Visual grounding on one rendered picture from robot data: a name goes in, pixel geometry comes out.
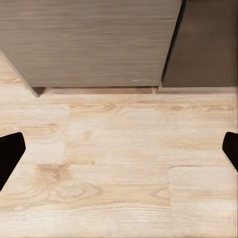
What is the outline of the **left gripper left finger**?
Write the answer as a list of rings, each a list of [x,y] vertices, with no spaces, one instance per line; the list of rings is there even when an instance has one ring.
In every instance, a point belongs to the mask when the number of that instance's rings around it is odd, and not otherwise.
[[[25,151],[22,132],[0,137],[0,191]]]

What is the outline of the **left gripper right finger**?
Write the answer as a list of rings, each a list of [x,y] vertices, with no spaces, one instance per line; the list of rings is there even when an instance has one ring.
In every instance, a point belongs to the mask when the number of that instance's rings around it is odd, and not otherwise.
[[[228,131],[222,149],[238,172],[238,134]]]

